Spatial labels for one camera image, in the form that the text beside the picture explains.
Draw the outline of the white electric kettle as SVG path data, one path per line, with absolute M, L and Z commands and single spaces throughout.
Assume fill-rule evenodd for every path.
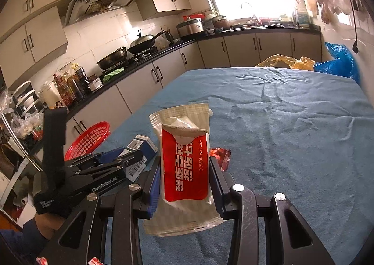
M 41 98 L 45 101 L 49 109 L 54 109 L 61 103 L 61 97 L 54 81 L 46 81 L 40 87 Z

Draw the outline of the red torn snack wrapper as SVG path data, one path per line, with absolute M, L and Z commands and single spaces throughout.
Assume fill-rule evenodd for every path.
M 231 159 L 231 149 L 224 149 L 221 147 L 211 148 L 210 156 L 216 158 L 222 171 L 227 171 Z

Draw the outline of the white red food pouch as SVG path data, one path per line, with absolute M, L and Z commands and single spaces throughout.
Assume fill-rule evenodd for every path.
M 186 235 L 223 223 L 209 184 L 208 103 L 160 110 L 149 116 L 160 141 L 160 198 L 147 234 Z

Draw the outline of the red plastic basket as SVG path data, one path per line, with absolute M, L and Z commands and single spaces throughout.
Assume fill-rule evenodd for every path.
M 85 130 L 85 132 L 71 144 L 65 154 L 64 160 L 76 159 L 83 155 L 93 153 L 110 134 L 110 124 L 106 121 L 94 124 L 92 127 Z

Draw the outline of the blue plastic bag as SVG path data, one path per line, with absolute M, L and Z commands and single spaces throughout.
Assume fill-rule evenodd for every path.
M 325 42 L 324 45 L 328 53 L 333 57 L 333 60 L 315 62 L 313 67 L 314 71 L 351 78 L 357 84 L 360 84 L 358 65 L 348 47 L 344 44 L 329 42 Z

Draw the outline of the silver rice cooker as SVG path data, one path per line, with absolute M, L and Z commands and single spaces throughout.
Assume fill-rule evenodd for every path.
M 180 38 L 187 38 L 189 36 L 195 36 L 196 34 L 204 32 L 204 26 L 201 18 L 193 18 L 192 16 L 188 16 L 185 21 L 180 22 L 176 26 L 176 29 Z

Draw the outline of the green cloth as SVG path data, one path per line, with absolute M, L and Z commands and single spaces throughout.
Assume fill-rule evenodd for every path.
M 124 67 L 121 67 L 121 68 L 118 68 L 118 69 L 116 69 L 116 70 L 111 71 L 111 72 L 108 73 L 108 74 L 105 74 L 105 75 L 103 76 L 102 83 L 107 83 L 107 82 L 109 82 L 109 80 L 111 80 L 111 78 L 113 78 L 113 77 L 119 75 L 120 73 L 122 73 L 122 72 L 124 72 L 124 71 L 125 71 L 125 68 L 124 68 Z

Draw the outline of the lower kitchen cabinets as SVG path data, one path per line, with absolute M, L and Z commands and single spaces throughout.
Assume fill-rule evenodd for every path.
M 186 71 L 220 67 L 254 67 L 281 54 L 322 60 L 320 33 L 270 29 L 229 33 L 189 41 L 133 64 L 80 103 L 67 121 L 65 149 L 92 125 L 106 121 L 114 131 L 155 94 Z

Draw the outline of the metal storage rack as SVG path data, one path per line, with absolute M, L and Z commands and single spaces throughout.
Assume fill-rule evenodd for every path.
M 44 113 L 44 106 L 27 81 L 16 91 L 1 89 L 1 214 L 10 223 L 22 227 L 36 213 L 32 187 L 41 171 L 35 148 L 41 142 L 32 136 L 17 138 L 11 128 L 12 113 L 25 118 L 26 113 Z

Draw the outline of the yellow plastic bag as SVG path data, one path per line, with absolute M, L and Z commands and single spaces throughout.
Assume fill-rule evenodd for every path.
M 315 63 L 316 62 L 313 59 L 308 57 L 301 56 L 300 59 L 296 59 L 294 57 L 276 54 L 267 57 L 264 61 L 257 64 L 257 67 L 279 67 L 285 65 L 286 68 L 290 69 L 314 71 Z

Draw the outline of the dark cooking pot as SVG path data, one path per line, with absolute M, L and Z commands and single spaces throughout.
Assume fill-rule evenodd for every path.
M 204 29 L 209 34 L 212 34 L 215 30 L 226 30 L 230 29 L 230 21 L 228 21 L 225 15 L 208 14 L 203 21 Z

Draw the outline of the sauce bottles group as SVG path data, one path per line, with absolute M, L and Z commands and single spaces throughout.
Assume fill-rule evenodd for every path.
M 103 87 L 99 77 L 89 77 L 82 66 L 72 62 L 58 69 L 53 78 L 62 103 L 68 109 Z

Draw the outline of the white plastic bag on counter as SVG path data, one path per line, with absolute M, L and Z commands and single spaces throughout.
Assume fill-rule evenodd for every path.
M 11 116 L 10 125 L 17 138 L 24 140 L 31 135 L 34 140 L 41 140 L 44 127 L 44 114 L 42 112 L 26 113 L 24 119 L 15 113 L 12 113 Z

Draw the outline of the blue white carton box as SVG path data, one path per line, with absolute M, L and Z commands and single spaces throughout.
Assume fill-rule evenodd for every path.
M 129 164 L 125 168 L 126 178 L 135 182 L 146 165 L 157 155 L 158 147 L 148 136 L 136 135 L 134 139 L 119 154 L 118 158 L 125 160 L 127 154 L 132 154 L 133 158 L 128 160 Z

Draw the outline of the black wok with lid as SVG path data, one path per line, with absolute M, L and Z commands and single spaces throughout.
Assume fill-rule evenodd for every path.
M 160 30 L 160 32 L 156 35 L 153 34 L 147 34 L 142 36 L 141 35 L 141 29 L 138 31 L 137 39 L 134 40 L 131 44 L 130 47 L 127 49 L 127 51 L 131 54 L 137 54 L 141 53 L 142 51 L 147 51 L 153 45 L 155 44 L 155 40 L 162 36 L 164 34 L 164 30 Z

